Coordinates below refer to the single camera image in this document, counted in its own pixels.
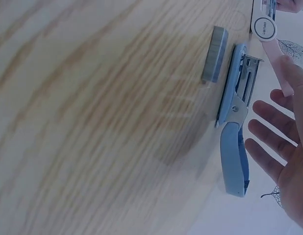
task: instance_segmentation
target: table surface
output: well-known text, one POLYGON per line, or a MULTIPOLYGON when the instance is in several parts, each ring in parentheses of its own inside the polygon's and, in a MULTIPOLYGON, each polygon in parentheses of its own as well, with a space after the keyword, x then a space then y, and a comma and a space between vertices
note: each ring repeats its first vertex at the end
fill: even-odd
POLYGON ((0 0, 0 235, 185 234, 221 177, 252 2, 0 0), (214 25, 229 41, 203 85, 214 25))

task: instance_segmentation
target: open palm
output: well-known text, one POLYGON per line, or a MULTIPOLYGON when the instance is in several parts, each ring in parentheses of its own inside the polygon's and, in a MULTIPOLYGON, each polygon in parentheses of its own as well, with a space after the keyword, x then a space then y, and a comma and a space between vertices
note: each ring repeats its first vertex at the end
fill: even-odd
POLYGON ((279 186, 281 203, 286 213, 303 227, 303 70, 290 62, 290 59, 286 61, 288 62, 283 62, 284 72, 295 94, 284 97, 282 91, 274 90, 271 99, 294 112, 295 120, 263 101, 257 101, 253 105, 254 112, 281 131, 286 138, 255 119, 250 121, 249 130, 287 164, 283 166, 252 139, 246 140, 245 146, 253 159, 279 186))

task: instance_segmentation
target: circular logo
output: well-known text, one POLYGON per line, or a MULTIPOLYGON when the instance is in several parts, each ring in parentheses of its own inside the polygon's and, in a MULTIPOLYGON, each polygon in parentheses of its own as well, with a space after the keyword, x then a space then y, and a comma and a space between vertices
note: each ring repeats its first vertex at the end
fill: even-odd
POLYGON ((274 23, 265 17, 258 18, 255 21, 254 29, 258 37, 265 40, 273 38, 276 34, 274 23))

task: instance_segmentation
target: stapler metal jaw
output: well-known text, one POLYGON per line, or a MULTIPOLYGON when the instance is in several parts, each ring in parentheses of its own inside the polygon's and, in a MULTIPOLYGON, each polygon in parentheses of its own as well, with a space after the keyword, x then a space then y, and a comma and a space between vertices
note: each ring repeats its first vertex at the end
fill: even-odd
POLYGON ((249 185, 249 163, 244 147, 243 123, 261 59, 247 54, 245 44, 233 50, 216 127, 225 125, 220 139, 221 162, 227 193, 244 197, 249 185))

